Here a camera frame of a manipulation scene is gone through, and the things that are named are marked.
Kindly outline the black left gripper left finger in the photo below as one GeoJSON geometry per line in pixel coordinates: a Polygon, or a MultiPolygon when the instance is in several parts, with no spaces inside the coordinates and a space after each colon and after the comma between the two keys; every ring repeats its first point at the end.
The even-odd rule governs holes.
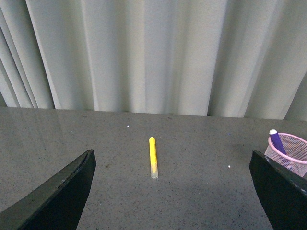
{"type": "Polygon", "coordinates": [[[2,230],[75,230],[95,172],[87,150],[23,199],[0,214],[2,230]]]}

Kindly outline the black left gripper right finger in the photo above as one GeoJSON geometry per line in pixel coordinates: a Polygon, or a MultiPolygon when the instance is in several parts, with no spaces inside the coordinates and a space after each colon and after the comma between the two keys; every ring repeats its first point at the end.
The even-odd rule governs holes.
{"type": "Polygon", "coordinates": [[[259,201],[274,230],[307,228],[307,180],[254,150],[249,170],[259,201]]]}

